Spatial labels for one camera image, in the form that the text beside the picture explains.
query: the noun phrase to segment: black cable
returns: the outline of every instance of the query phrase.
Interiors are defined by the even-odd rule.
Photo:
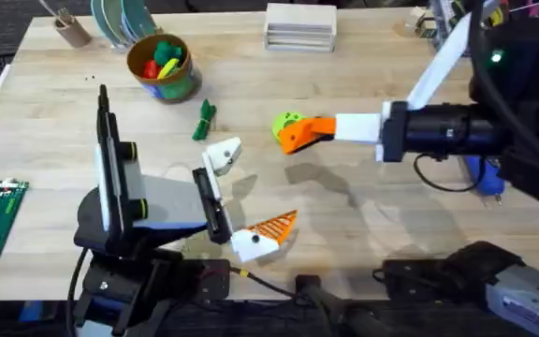
[[[378,283],[383,283],[384,282],[384,270],[382,268],[377,268],[377,269],[374,269],[373,271],[371,271],[371,277],[373,277],[373,279],[378,282]]]
[[[209,311],[209,312],[212,312],[212,313],[217,313],[217,314],[222,314],[222,315],[227,314],[226,308],[221,308],[221,309],[220,308],[211,308],[211,307],[205,306],[203,304],[197,303],[195,301],[190,302],[190,304],[196,306],[199,309],[206,310],[206,311]],[[281,320],[297,322],[297,323],[300,322],[300,319],[298,319],[296,317],[292,317],[292,316],[270,315],[270,314],[248,312],[248,311],[247,311],[247,315],[255,315],[255,316],[259,316],[259,317],[275,318],[275,319],[281,319]]]
[[[315,307],[317,307],[317,310],[319,310],[319,318],[322,321],[322,325],[324,326],[324,329],[326,329],[326,334],[328,336],[337,336],[338,328],[334,327],[334,325],[329,321],[328,313],[326,312],[326,308],[322,304],[322,301],[317,299],[313,294],[309,292],[305,292],[305,290],[302,290],[304,294],[309,298],[313,304],[315,304]]]
[[[230,267],[230,271],[240,275],[241,269],[236,268],[236,267]],[[246,277],[250,278],[251,280],[259,283],[260,285],[262,285],[262,286],[264,286],[264,287],[266,287],[268,289],[271,289],[271,290],[273,290],[273,291],[275,291],[277,293],[280,293],[280,294],[282,294],[284,296],[287,296],[287,297],[289,297],[291,299],[294,299],[294,298],[297,297],[297,294],[292,293],[292,292],[290,292],[288,290],[281,289],[281,288],[279,288],[277,286],[271,285],[271,284],[267,283],[266,281],[263,281],[262,279],[260,279],[259,277],[257,277],[256,275],[254,275],[250,271],[247,271]]]
[[[486,158],[484,156],[482,156],[479,159],[479,173],[477,174],[477,179],[475,180],[474,183],[472,183],[471,185],[469,185],[467,187],[463,187],[463,188],[459,188],[459,189],[440,186],[439,184],[433,183],[428,178],[426,178],[426,176],[423,175],[423,173],[421,172],[421,169],[419,169],[419,162],[418,162],[419,159],[421,159],[423,157],[426,157],[426,156],[430,156],[430,155],[429,154],[420,154],[420,155],[418,155],[415,158],[415,161],[413,162],[413,169],[415,170],[415,173],[417,173],[417,176],[419,176],[419,179],[421,179],[421,181],[423,183],[425,183],[429,187],[435,188],[437,190],[441,190],[441,191],[445,191],[445,192],[456,192],[456,193],[469,192],[469,191],[473,190],[474,188],[476,188],[482,182],[482,180],[484,180],[484,175],[486,175]]]
[[[72,278],[70,279],[70,288],[67,290],[67,300],[66,300],[66,330],[69,337],[76,337],[76,330],[74,328],[74,291],[76,289],[76,283],[79,279],[80,268],[82,268],[82,263],[86,257],[86,248],[82,248],[80,252],[79,259],[76,261],[76,267],[72,273]]]
[[[516,136],[521,138],[525,145],[532,150],[534,155],[539,156],[539,139],[515,116],[486,70],[483,57],[483,43],[480,36],[483,3],[483,0],[475,2],[469,27],[469,48],[471,51],[475,79],[481,87],[481,91],[484,93],[488,103],[505,123],[505,126],[507,126]]]

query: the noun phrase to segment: blue object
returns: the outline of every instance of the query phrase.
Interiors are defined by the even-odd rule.
[[[43,302],[41,300],[28,300],[24,303],[20,317],[20,322],[36,322],[40,320],[43,311]]]
[[[475,183],[479,177],[479,156],[464,155],[463,161],[467,166],[469,175],[471,176],[472,183]],[[498,168],[492,166],[488,161],[486,162],[486,173],[482,182],[477,185],[475,190],[482,196],[499,196],[504,192],[504,180],[498,176]]]

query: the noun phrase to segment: wooden tabletop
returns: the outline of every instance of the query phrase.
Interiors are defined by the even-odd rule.
[[[334,141],[286,156],[271,135],[283,111],[376,112],[383,100],[404,99],[433,55],[425,39],[397,33],[408,11],[340,10],[333,53],[264,51],[264,13],[155,16],[188,44],[203,74],[200,92],[180,105],[150,98],[92,18],[80,18],[95,37],[80,50],[52,29],[51,18],[34,19],[0,92],[0,179],[31,184],[0,258],[0,300],[66,297],[80,252],[72,241],[76,211],[96,185],[100,83],[109,88],[122,139],[138,144],[147,174],[190,181],[206,144],[242,139],[240,159],[220,179],[235,226],[299,210],[282,251],[244,265],[275,285],[292,288],[295,275],[316,273],[337,295],[382,299],[371,269],[384,258],[447,256],[476,240],[539,269],[539,203],[513,188],[498,206],[472,193],[430,189],[414,174],[410,155],[382,165],[373,162],[371,146]],[[433,101],[467,102],[470,76],[469,63],[460,62]],[[208,141],[197,143],[191,134],[205,97],[218,114]],[[465,183],[456,159],[422,165],[438,183]],[[187,241],[184,253],[240,264],[229,246],[205,235]],[[230,293],[277,298],[240,277],[232,278]]]

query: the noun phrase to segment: cup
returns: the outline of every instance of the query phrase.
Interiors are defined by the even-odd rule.
[[[163,79],[144,78],[142,74],[145,63],[153,59],[157,43],[160,41],[182,48],[184,58],[182,66]],[[169,103],[179,103],[188,99],[201,83],[193,65],[191,52],[184,41],[172,34],[155,34],[141,39],[128,52],[126,62],[132,75],[151,96]]]
[[[73,48],[80,48],[91,41],[91,36],[75,17],[72,17],[72,22],[68,25],[64,25],[59,20],[55,20],[53,25],[57,33],[65,38]]]

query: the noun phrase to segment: black mount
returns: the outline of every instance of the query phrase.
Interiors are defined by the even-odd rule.
[[[78,210],[78,246],[91,249],[93,259],[82,281],[74,309],[78,327],[86,320],[112,327],[114,336],[154,336],[170,302],[223,300],[229,292],[227,260],[183,259],[182,253],[156,248],[204,230],[153,230],[133,227],[122,241],[103,229],[98,189],[89,192]],[[111,255],[117,244],[131,247],[130,257]]]

